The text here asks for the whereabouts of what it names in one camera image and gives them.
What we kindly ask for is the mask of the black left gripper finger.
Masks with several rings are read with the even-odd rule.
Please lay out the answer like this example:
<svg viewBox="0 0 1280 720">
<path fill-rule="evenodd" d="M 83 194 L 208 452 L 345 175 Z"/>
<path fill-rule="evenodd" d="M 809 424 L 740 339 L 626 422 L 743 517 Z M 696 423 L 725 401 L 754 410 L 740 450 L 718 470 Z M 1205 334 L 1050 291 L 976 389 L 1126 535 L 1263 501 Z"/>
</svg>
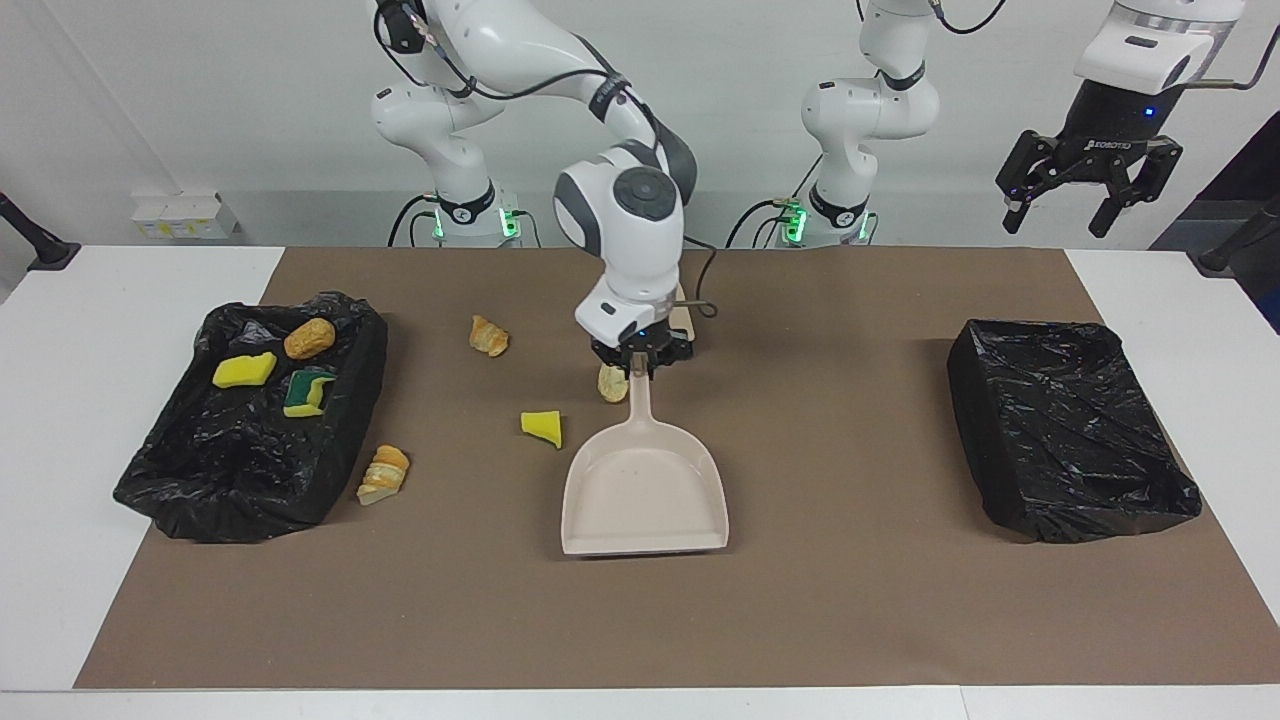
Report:
<svg viewBox="0 0 1280 720">
<path fill-rule="evenodd" d="M 1155 202 L 1181 155 L 1178 142 L 1139 142 L 1128 149 L 1100 150 L 1092 159 L 1092 169 L 1107 197 L 1092 218 L 1092 234 L 1103 238 L 1124 210 Z"/>
<path fill-rule="evenodd" d="M 1061 138 L 1025 129 L 1015 141 L 997 173 L 997 187 L 1006 205 L 1002 227 L 1010 234 L 1020 231 L 1033 201 L 1056 190 L 1059 178 L 1057 150 Z"/>
</svg>

